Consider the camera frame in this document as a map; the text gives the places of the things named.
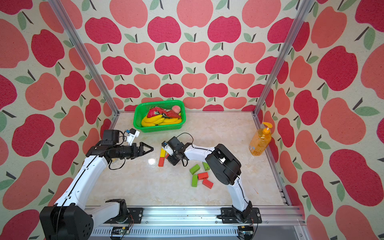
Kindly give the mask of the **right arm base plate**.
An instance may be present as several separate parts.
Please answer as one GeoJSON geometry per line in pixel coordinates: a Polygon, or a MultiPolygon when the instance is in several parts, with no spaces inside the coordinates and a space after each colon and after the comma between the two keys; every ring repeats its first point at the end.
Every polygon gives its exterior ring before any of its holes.
{"type": "Polygon", "coordinates": [[[233,207],[221,208],[217,219],[221,220],[223,224],[261,224],[263,222],[258,208],[243,212],[233,207]]]}

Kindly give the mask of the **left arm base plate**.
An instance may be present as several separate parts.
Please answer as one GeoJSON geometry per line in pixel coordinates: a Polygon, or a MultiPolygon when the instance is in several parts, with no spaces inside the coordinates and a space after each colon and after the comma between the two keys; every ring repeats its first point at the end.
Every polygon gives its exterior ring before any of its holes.
{"type": "Polygon", "coordinates": [[[125,212],[107,220],[105,224],[140,224],[143,218],[143,211],[143,208],[127,208],[125,212]]]}

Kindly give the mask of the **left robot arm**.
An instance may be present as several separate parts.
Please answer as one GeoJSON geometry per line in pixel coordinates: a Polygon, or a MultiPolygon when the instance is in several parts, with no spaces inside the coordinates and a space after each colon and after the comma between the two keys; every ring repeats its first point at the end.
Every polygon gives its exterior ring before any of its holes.
{"type": "Polygon", "coordinates": [[[101,141],[90,147],[85,161],[65,192],[53,206],[44,207],[40,212],[40,222],[47,240],[87,240],[95,227],[107,221],[127,223],[125,235],[133,227],[136,219],[127,208],[124,199],[108,200],[104,206],[87,213],[86,203],[98,178],[113,160],[131,160],[154,150],[140,142],[134,143],[139,131],[125,132],[106,130],[101,141]]]}

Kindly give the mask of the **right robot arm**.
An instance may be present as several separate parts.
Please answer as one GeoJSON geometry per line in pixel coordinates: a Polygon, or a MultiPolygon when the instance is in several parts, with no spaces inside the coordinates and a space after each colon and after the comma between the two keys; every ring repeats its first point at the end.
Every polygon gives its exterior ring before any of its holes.
{"type": "Polygon", "coordinates": [[[242,184],[242,165],[224,145],[204,148],[195,147],[191,143],[164,141],[162,149],[169,154],[168,160],[172,165],[183,160],[208,164],[217,180],[228,187],[232,199],[232,217],[239,223],[257,219],[258,212],[253,209],[253,204],[248,199],[242,184]]]}

